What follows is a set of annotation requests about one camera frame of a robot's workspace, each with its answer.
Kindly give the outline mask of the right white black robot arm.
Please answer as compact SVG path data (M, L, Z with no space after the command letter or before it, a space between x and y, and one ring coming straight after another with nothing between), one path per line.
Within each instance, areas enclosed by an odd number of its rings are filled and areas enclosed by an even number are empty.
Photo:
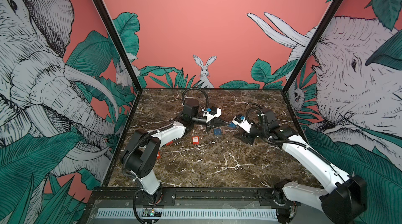
M321 184L321 188L305 186L294 181L283 180L276 184L273 192L275 203L299 202L322 211L334 224L350 224L367 210L366 181L358 175L338 168L296 131L287 125L267 129L262 125L251 125L247 121L234 121L240 133L236 137L251 142L260 137L282 148L302 164Z

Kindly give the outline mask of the blue padlock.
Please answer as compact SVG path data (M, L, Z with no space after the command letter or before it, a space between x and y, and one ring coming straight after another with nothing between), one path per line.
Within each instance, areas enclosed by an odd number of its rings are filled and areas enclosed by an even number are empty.
M222 134L223 134L223 131L220 128L214 129L215 136L221 136Z
M237 126L236 126L233 122L231 122L231 123L228 125L228 127L229 127L229 128L232 128L232 129L236 129L236 128L237 128Z

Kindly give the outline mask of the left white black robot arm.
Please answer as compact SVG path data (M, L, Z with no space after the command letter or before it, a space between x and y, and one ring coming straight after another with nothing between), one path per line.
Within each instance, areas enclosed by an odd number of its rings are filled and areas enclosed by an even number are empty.
M152 131L137 130L121 154L122 174L137 181L143 199L157 205L163 199L162 185L153 171L160 148L187 135L194 125L204 125L206 130L227 126L228 122L215 117L176 117L170 124Z

